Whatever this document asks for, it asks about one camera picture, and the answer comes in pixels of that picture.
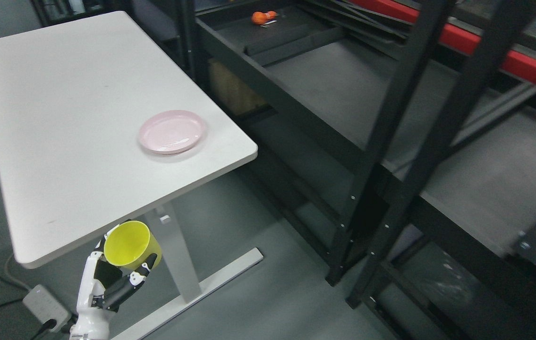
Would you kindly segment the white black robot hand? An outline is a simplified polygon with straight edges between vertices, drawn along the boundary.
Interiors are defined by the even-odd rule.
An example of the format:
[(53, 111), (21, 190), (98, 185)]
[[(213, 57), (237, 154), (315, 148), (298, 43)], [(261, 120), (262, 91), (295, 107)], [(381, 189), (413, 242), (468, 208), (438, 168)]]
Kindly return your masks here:
[(108, 340), (111, 319), (121, 304), (141, 289), (156, 266), (156, 254), (133, 271), (110, 264), (104, 256), (104, 243), (111, 230), (86, 259), (78, 289), (78, 318), (70, 329), (70, 340)]

